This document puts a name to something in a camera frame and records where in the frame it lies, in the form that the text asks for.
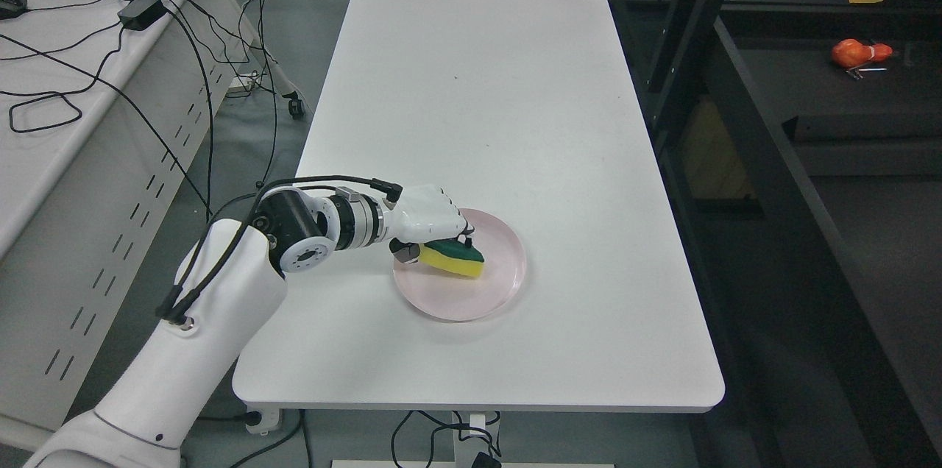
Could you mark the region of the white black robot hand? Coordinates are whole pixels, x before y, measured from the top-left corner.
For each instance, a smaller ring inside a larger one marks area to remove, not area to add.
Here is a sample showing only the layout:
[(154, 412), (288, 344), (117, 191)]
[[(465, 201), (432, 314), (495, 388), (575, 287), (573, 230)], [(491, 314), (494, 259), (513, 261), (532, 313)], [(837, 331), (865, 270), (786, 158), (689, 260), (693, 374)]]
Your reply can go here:
[(384, 204), (383, 226), (381, 238), (389, 241), (394, 259), (406, 264), (418, 261), (421, 244), (473, 231), (450, 196), (433, 184), (407, 186), (397, 202)]

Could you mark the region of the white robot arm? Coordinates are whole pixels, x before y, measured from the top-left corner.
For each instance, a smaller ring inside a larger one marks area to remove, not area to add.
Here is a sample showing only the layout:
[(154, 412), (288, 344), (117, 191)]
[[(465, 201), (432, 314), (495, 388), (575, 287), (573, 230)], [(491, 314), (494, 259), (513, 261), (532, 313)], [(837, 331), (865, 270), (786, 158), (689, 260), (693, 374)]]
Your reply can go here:
[(95, 408), (54, 432), (28, 467), (181, 464), (180, 448), (216, 385), (285, 299), (269, 238), (252, 221), (260, 203), (293, 184), (262, 185), (245, 219), (209, 224), (127, 371)]

